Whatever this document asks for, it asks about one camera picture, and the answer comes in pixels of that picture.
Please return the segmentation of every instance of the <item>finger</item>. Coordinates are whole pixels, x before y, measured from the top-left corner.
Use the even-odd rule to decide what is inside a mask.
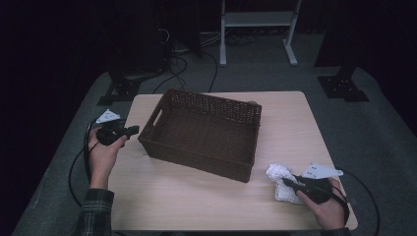
[[[343,194],[340,192],[341,191],[341,187],[340,187],[340,182],[338,182],[337,180],[333,179],[333,178],[328,178],[328,180],[330,181],[330,183],[333,185],[333,190],[332,192],[334,194],[336,194],[338,197],[344,199]]]
[[[300,190],[298,190],[296,194],[312,212],[315,212],[316,208],[319,207],[319,205],[313,202],[313,200],[311,200],[307,195],[305,195]]]
[[[97,131],[99,129],[100,129],[99,127],[96,127],[96,128],[94,128],[94,129],[92,129],[92,130],[89,131],[89,141],[90,142],[92,142],[92,143],[98,142],[98,139],[97,139]]]
[[[128,140],[127,136],[122,136],[117,141],[115,141],[113,144],[111,144],[111,146],[114,147],[114,148],[119,149],[126,143],[127,140]]]

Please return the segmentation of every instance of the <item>brown wicker basket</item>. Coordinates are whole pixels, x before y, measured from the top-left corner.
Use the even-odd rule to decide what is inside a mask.
[[[138,139],[150,157],[247,183],[261,111],[256,102],[171,89]]]

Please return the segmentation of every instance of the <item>white shelf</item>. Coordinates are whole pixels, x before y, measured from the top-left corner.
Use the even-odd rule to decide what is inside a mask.
[[[226,27],[290,26],[293,12],[225,13]]]

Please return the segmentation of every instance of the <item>basket handle hole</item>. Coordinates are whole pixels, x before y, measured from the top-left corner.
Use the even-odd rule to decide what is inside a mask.
[[[159,121],[160,116],[162,115],[162,110],[159,110],[159,113],[157,114],[156,118],[153,120],[153,126],[155,127],[157,122]]]

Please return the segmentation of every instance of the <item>light wood tabletop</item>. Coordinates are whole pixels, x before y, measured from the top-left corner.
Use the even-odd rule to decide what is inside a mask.
[[[210,95],[256,101],[262,109],[255,164],[242,183],[151,158],[138,135],[120,149],[109,180],[115,193],[114,230],[309,230],[320,229],[305,206],[278,202],[266,175],[279,163],[301,174],[311,162],[333,167],[304,93],[300,91],[219,92]],[[140,94],[126,127],[145,126],[161,94]],[[347,227],[357,227],[352,211]]]

